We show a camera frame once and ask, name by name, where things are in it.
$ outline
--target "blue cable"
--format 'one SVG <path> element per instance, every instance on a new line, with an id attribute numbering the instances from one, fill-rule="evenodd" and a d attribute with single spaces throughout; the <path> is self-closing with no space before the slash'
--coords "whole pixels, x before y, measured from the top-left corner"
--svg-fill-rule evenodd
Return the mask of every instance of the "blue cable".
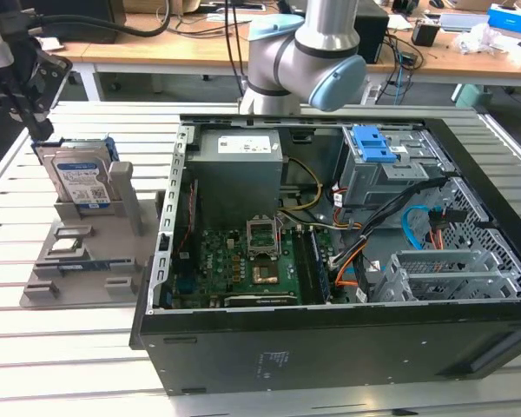
<path id="1" fill-rule="evenodd" d="M 399 90 L 401 89 L 401 76 L 403 74 L 403 58 L 401 55 L 398 55 L 399 58 L 399 75 L 398 75 L 398 82 L 396 83 L 396 98 L 393 99 L 393 105 L 397 105 L 398 103 L 398 97 L 399 97 Z"/>
<path id="2" fill-rule="evenodd" d="M 411 213 L 412 210 L 424 210 L 426 213 L 431 211 L 427 206 L 418 205 L 418 206 L 411 206 L 408 208 L 404 214 L 401 216 L 401 228 L 403 229 L 404 233 L 406 234 L 407 240 L 417 249 L 422 250 L 423 246 L 419 243 L 411 229 L 409 228 L 409 223 L 407 221 L 407 216 L 409 216 L 409 213 Z"/>

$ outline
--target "yellow wire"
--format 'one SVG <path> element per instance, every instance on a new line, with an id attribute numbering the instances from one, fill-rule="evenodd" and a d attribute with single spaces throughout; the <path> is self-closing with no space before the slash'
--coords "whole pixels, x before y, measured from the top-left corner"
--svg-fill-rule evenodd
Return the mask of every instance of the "yellow wire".
<path id="1" fill-rule="evenodd" d="M 306 172 L 308 172 L 311 175 L 311 177 L 316 182 L 317 193 L 316 193 L 316 196 L 314 197 L 314 200 L 312 200 L 311 202 L 308 202 L 307 204 L 301 204 L 300 206 L 292 206 L 292 207 L 282 207 L 281 209 L 287 210 L 287 211 L 299 211 L 299 210 L 309 209 L 312 206 L 316 205 L 319 202 L 320 198 L 322 197 L 322 184 L 320 183 L 316 174 L 307 165 L 305 165 L 303 162 L 301 162 L 299 159 L 292 158 L 290 156 L 289 160 L 294 161 L 295 163 L 298 163 Z"/>

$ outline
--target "blue box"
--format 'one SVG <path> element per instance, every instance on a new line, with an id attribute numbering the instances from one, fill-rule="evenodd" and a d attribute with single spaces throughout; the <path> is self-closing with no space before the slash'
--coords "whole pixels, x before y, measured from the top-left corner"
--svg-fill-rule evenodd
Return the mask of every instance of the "blue box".
<path id="1" fill-rule="evenodd" d="M 488 10 L 488 15 L 490 16 L 488 21 L 490 26 L 521 33 L 521 10 L 493 4 Z"/>

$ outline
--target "white label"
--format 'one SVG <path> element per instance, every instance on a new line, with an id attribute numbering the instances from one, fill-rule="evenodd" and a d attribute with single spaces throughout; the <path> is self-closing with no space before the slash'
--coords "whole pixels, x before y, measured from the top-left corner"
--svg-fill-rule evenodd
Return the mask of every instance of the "white label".
<path id="1" fill-rule="evenodd" d="M 406 154 L 407 153 L 407 148 L 403 145 L 401 146 L 391 146 L 390 147 L 390 151 L 393 152 L 394 154 Z"/>
<path id="2" fill-rule="evenodd" d="M 380 272 L 380 261 L 371 261 L 370 267 L 366 269 L 366 272 Z"/>
<path id="3" fill-rule="evenodd" d="M 336 207 L 343 207 L 343 197 L 341 194 L 333 195 L 333 205 Z"/>
<path id="4" fill-rule="evenodd" d="M 56 165 L 63 186 L 75 204 L 87 205 L 90 209 L 105 207 L 110 203 L 106 187 L 96 178 L 98 166 L 92 162 L 61 162 Z"/>
<path id="5" fill-rule="evenodd" d="M 219 154 L 269 154 L 268 136 L 221 136 L 218 138 Z"/>
<path id="6" fill-rule="evenodd" d="M 363 292 L 363 290 L 359 287 L 357 287 L 357 292 L 355 293 L 357 296 L 357 300 L 359 300 L 362 303 L 366 302 L 366 294 Z"/>
<path id="7" fill-rule="evenodd" d="M 82 265 L 60 265 L 58 269 L 83 269 Z"/>

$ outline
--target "power supply label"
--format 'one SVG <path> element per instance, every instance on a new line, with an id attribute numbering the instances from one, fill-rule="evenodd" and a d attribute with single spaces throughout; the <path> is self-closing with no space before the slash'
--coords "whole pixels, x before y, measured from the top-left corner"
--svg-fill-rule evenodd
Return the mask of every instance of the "power supply label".
<path id="1" fill-rule="evenodd" d="M 270 137 L 268 136 L 220 136 L 219 154 L 269 154 Z"/>
<path id="2" fill-rule="evenodd" d="M 109 195 L 104 184 L 97 179 L 100 171 L 95 163 L 58 163 L 56 168 L 75 204 L 84 209 L 108 207 Z"/>

